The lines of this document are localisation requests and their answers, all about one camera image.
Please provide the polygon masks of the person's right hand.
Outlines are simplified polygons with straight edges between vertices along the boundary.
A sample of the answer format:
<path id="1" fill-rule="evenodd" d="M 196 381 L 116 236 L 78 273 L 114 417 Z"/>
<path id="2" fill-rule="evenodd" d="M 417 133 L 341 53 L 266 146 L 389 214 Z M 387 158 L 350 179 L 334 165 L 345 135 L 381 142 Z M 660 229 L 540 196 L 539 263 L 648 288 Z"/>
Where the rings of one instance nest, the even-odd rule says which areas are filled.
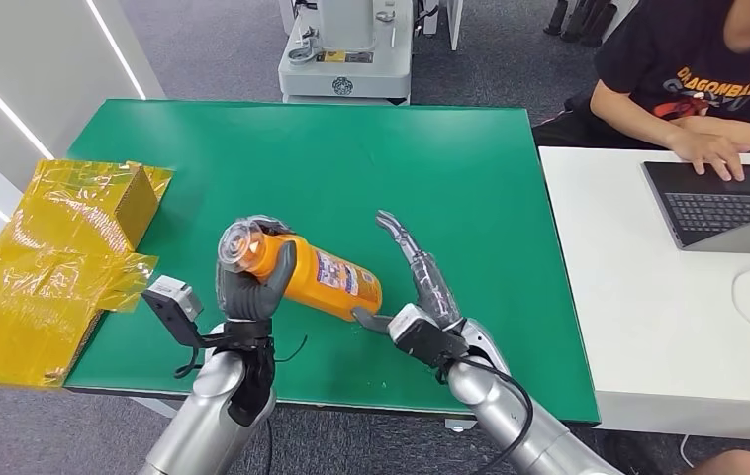
<path id="1" fill-rule="evenodd" d="M 678 131 L 666 140 L 666 146 L 679 158 L 689 162 L 697 175 L 709 166 L 724 181 L 743 181 L 741 147 L 725 137 Z"/>

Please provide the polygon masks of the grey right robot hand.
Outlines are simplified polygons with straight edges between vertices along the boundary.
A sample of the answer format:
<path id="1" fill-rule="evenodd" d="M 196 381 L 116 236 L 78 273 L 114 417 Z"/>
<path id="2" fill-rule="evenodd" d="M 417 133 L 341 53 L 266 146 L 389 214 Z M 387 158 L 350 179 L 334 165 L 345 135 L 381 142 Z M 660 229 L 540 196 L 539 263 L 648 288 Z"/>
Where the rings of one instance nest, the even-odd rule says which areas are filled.
<path id="1" fill-rule="evenodd" d="M 364 328 L 388 334 L 393 341 L 408 333 L 417 323 L 431 324 L 440 332 L 462 336 L 466 319 L 434 257 L 420 247 L 392 213 L 379 210 L 376 222 L 390 234 L 407 261 L 417 291 L 417 301 L 405 305 L 394 317 L 378 315 L 363 307 L 353 308 L 351 316 Z"/>

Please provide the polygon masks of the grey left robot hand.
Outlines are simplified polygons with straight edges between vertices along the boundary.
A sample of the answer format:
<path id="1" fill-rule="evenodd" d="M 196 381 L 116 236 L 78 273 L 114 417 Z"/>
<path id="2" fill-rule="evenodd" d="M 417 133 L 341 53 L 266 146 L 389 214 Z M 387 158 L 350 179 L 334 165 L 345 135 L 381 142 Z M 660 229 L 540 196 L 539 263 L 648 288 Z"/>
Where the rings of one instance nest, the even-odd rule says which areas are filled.
<path id="1" fill-rule="evenodd" d="M 249 247 L 242 237 L 255 231 L 283 238 L 274 254 L 274 266 L 264 280 L 236 261 L 244 255 L 241 248 Z M 239 218 L 224 230 L 217 248 L 215 288 L 218 307 L 227 319 L 264 321 L 272 318 L 296 269 L 296 244 L 285 239 L 294 233 L 286 223 L 267 215 Z"/>

